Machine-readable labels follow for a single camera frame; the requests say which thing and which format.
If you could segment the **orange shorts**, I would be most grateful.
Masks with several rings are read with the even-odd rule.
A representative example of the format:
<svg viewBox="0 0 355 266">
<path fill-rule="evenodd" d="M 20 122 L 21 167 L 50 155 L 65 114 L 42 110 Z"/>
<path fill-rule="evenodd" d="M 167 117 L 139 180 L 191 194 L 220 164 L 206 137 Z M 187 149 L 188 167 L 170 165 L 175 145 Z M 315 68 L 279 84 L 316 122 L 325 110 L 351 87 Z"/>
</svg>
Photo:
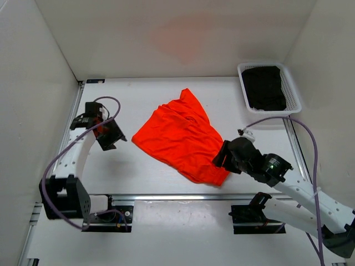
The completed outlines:
<svg viewBox="0 0 355 266">
<path fill-rule="evenodd" d="M 212 163 L 224 141 L 189 89 L 158 106 L 131 140 L 194 183 L 221 186 L 229 175 Z"/>
</svg>

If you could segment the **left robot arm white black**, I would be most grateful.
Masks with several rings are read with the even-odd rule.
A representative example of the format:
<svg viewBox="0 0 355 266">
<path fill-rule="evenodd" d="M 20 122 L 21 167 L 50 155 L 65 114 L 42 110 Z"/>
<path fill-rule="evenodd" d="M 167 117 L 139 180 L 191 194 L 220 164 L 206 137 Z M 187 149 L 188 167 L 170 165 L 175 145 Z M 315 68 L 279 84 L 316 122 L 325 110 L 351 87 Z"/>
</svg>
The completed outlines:
<svg viewBox="0 0 355 266">
<path fill-rule="evenodd" d="M 48 219 L 63 219 L 85 231 L 97 215 L 104 222 L 123 216 L 110 204 L 108 195 L 89 195 L 82 184 L 84 166 L 95 143 L 110 151 L 117 141 L 127 140 L 115 117 L 95 99 L 85 103 L 84 112 L 73 119 L 66 147 L 52 159 L 39 183 Z"/>
</svg>

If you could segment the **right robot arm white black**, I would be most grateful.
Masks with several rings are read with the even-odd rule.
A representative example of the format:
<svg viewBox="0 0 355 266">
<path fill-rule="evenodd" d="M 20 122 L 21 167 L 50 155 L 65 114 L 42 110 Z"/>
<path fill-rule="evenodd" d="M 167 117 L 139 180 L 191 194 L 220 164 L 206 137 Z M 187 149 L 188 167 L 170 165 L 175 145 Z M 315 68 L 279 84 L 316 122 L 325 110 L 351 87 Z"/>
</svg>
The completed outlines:
<svg viewBox="0 0 355 266">
<path fill-rule="evenodd" d="M 249 215 L 254 221 L 263 221 L 269 213 L 276 220 L 301 229 L 321 240 L 323 245 L 342 258 L 354 252 L 354 209 L 347 207 L 301 176 L 289 175 L 293 168 L 276 154 L 262 154 L 252 141 L 238 137 L 224 141 L 213 164 L 233 173 L 245 173 L 259 183 L 290 196 L 301 205 L 293 211 L 271 197 L 250 206 Z"/>
</svg>

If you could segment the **black shorts in basket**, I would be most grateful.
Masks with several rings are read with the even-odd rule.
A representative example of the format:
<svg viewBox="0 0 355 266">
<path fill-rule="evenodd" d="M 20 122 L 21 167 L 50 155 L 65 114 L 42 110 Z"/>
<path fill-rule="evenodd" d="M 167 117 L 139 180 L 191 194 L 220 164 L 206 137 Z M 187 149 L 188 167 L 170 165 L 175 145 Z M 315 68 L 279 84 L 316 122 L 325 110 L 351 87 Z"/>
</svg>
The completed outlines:
<svg viewBox="0 0 355 266">
<path fill-rule="evenodd" d="M 261 66 L 246 69 L 241 74 L 248 104 L 252 109 L 284 111 L 286 98 L 281 89 L 280 69 Z"/>
</svg>

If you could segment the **small dark label sticker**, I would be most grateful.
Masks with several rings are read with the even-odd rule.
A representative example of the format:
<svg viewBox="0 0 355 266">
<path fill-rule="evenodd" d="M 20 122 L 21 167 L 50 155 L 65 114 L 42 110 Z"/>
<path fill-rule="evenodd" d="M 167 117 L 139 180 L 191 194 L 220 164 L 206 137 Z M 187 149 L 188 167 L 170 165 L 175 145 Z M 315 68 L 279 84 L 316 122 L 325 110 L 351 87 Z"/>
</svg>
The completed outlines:
<svg viewBox="0 0 355 266">
<path fill-rule="evenodd" d="M 105 83 L 105 79 L 87 79 L 87 84 L 102 84 Z"/>
</svg>

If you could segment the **white plastic basket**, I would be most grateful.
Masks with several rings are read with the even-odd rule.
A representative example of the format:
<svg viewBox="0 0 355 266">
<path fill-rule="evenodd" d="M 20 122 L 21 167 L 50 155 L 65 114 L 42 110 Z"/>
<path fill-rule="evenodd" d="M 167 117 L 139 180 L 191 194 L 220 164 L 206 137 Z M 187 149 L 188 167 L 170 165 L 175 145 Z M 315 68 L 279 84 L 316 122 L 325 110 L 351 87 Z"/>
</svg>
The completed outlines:
<svg viewBox="0 0 355 266">
<path fill-rule="evenodd" d="M 284 111 L 263 111 L 263 110 L 256 110 L 252 109 L 249 106 L 249 102 L 246 96 L 244 83 L 242 81 L 241 74 L 246 69 L 257 68 L 257 67 L 267 67 L 267 66 L 276 66 L 280 69 L 280 76 L 281 76 L 281 89 L 286 98 L 286 105 L 287 107 Z M 237 67 L 238 74 L 240 78 L 240 84 L 242 87 L 242 93 L 244 95 L 246 107 L 249 112 L 253 114 L 257 114 L 260 117 L 269 117 L 269 116 L 288 116 L 293 113 L 298 113 L 301 111 L 302 106 L 299 101 L 295 84 L 290 76 L 289 71 L 286 67 L 280 63 L 270 63 L 270 62 L 252 62 L 252 63 L 241 63 Z"/>
</svg>

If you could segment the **aluminium rail left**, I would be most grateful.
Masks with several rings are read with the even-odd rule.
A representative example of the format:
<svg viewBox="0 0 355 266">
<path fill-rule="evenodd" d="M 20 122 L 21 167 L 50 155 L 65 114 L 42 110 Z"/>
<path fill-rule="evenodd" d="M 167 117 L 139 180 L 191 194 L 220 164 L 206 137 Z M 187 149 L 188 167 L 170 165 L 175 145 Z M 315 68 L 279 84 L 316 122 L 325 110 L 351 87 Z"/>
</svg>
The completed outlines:
<svg viewBox="0 0 355 266">
<path fill-rule="evenodd" d="M 64 134 L 63 134 L 62 140 L 60 142 L 58 154 L 60 154 L 64 150 L 64 148 L 67 146 L 67 143 L 69 141 L 69 131 L 70 131 L 69 128 L 70 128 L 70 125 L 71 125 L 73 119 L 75 118 L 75 116 L 77 114 L 84 87 L 85 87 L 85 80 L 78 81 L 78 90 L 75 93 L 75 97 L 73 100 L 73 104 L 71 106 L 68 121 L 66 123 L 65 129 L 64 129 Z"/>
</svg>

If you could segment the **aluminium rail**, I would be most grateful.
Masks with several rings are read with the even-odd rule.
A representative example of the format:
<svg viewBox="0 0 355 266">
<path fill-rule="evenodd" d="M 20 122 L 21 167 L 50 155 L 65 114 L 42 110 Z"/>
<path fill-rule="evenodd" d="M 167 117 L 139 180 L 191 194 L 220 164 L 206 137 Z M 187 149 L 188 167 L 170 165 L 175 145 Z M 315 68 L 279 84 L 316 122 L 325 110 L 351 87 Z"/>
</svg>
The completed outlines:
<svg viewBox="0 0 355 266">
<path fill-rule="evenodd" d="M 302 150 L 300 147 L 300 143 L 297 138 L 294 123 L 292 120 L 289 120 L 289 119 L 283 119 L 283 123 L 284 123 L 285 129 L 286 129 L 287 135 L 288 135 L 289 142 L 291 144 L 292 152 L 293 152 L 295 160 L 296 160 L 297 168 L 298 168 L 301 176 L 306 181 L 312 182 L 312 180 L 310 178 L 310 173 L 307 168 L 307 164 L 305 162 L 305 158 L 303 156 L 303 153 L 302 153 Z"/>
<path fill-rule="evenodd" d="M 251 200 L 256 193 L 227 194 L 112 194 L 115 201 L 233 201 Z"/>
<path fill-rule="evenodd" d="M 64 129 L 64 134 L 63 134 L 62 140 L 60 142 L 58 154 L 60 154 L 64 150 L 64 148 L 67 146 L 67 143 L 69 141 L 69 131 L 70 131 L 69 128 L 70 128 L 70 125 L 71 125 L 73 119 L 75 118 L 75 116 L 77 114 L 84 87 L 85 87 L 85 80 L 78 81 L 78 90 L 75 93 L 75 97 L 73 100 L 73 104 L 71 106 L 68 121 L 66 123 L 65 129 Z"/>
</svg>

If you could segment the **aluminium rail right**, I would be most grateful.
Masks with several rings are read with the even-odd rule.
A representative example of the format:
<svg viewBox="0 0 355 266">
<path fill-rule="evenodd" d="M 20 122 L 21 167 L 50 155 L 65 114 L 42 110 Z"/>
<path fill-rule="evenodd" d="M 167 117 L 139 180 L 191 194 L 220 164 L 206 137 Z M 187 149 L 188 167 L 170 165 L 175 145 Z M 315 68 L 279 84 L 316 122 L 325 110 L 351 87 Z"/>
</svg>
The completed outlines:
<svg viewBox="0 0 355 266">
<path fill-rule="evenodd" d="M 287 135 L 288 135 L 289 142 L 291 144 L 292 152 L 293 152 L 295 160 L 296 160 L 297 168 L 298 168 L 301 176 L 306 181 L 312 182 L 312 180 L 310 178 L 310 173 L 307 168 L 307 164 L 305 162 L 305 158 L 303 156 L 303 153 L 302 153 L 302 150 L 300 147 L 300 143 L 297 138 L 294 123 L 292 120 L 289 120 L 289 119 L 283 119 L 283 123 L 284 123 L 285 129 L 286 129 Z"/>
</svg>

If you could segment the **aluminium rail front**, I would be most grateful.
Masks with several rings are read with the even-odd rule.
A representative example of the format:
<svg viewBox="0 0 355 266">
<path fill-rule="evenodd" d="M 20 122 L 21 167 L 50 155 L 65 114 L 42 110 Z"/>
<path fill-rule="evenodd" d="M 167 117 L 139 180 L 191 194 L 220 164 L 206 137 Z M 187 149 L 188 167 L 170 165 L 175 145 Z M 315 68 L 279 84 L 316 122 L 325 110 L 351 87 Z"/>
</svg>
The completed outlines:
<svg viewBox="0 0 355 266">
<path fill-rule="evenodd" d="M 227 194 L 112 194 L 115 201 L 233 201 L 251 200 L 256 193 Z"/>
</svg>

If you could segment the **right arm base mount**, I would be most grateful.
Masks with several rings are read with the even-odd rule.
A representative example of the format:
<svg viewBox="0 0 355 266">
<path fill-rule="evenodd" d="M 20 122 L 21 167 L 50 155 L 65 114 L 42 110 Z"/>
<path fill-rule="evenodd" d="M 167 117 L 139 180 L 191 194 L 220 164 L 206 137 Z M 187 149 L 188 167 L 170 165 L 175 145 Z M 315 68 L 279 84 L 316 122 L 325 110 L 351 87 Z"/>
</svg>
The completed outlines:
<svg viewBox="0 0 355 266">
<path fill-rule="evenodd" d="M 272 196 L 257 193 L 247 205 L 232 205 L 229 216 L 232 218 L 234 235 L 247 234 L 285 234 L 285 225 L 269 219 L 263 210 Z"/>
</svg>

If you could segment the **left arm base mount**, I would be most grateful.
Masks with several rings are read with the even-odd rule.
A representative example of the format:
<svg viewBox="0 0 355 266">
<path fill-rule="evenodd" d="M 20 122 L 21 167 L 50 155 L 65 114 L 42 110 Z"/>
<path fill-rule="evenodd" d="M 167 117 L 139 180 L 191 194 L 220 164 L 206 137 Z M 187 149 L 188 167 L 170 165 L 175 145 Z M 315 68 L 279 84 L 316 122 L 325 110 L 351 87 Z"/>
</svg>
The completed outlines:
<svg viewBox="0 0 355 266">
<path fill-rule="evenodd" d="M 90 195 L 90 211 L 83 219 L 83 232 L 131 233 L 134 206 L 115 203 L 111 195 Z"/>
</svg>

